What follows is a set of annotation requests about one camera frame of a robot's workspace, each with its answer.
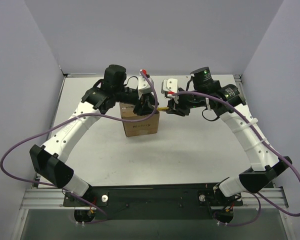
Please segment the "yellow utility knife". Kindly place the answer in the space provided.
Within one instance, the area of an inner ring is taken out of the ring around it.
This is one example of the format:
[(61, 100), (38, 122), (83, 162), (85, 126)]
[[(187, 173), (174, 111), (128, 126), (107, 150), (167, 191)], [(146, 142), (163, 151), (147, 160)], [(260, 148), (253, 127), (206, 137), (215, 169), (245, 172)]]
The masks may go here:
[(169, 110), (169, 108), (168, 108), (168, 107), (158, 107), (157, 110), (158, 110), (159, 112), (166, 112), (166, 111)]

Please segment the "brown cardboard express box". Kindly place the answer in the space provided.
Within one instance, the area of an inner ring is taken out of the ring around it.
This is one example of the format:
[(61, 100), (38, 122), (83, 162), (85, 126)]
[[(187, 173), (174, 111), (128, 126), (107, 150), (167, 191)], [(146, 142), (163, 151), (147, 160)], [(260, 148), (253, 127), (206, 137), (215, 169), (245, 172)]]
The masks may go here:
[[(119, 103), (120, 116), (123, 120), (140, 120), (147, 116), (139, 116), (133, 112), (134, 105)], [(123, 122), (126, 137), (136, 137), (156, 134), (159, 128), (160, 113), (156, 112), (151, 118), (138, 122)]]

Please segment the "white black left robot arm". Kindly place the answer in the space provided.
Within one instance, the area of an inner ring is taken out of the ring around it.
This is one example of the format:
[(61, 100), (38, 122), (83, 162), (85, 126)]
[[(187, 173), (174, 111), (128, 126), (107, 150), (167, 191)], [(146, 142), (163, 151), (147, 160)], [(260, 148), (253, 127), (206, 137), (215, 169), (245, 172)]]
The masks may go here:
[(104, 77), (85, 92), (65, 126), (29, 151), (35, 172), (55, 187), (75, 194), (74, 199), (82, 206), (91, 203), (93, 194), (92, 186), (66, 165), (76, 144), (116, 103), (135, 105), (137, 113), (147, 118), (152, 117), (158, 107), (154, 82), (146, 70), (140, 70), (136, 89), (125, 85), (126, 71), (121, 65), (109, 65)]

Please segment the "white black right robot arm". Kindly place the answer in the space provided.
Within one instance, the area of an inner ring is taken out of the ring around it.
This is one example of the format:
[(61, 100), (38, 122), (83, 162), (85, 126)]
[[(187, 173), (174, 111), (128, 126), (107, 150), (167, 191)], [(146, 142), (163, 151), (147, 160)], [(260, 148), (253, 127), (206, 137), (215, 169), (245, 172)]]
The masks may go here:
[(252, 117), (234, 84), (221, 86), (218, 80), (212, 78), (208, 67), (194, 70), (190, 75), (194, 90), (201, 95), (181, 94), (183, 89), (177, 79), (163, 80), (161, 92), (169, 99), (167, 113), (184, 117), (193, 108), (214, 111), (216, 118), (221, 119), (235, 135), (250, 162), (250, 168), (237, 177), (218, 183), (214, 188), (215, 194), (229, 198), (243, 191), (258, 193), (283, 173), (292, 161), (289, 158), (283, 161), (276, 156), (266, 147), (268, 141), (265, 136), (255, 133), (259, 130), (258, 120)]

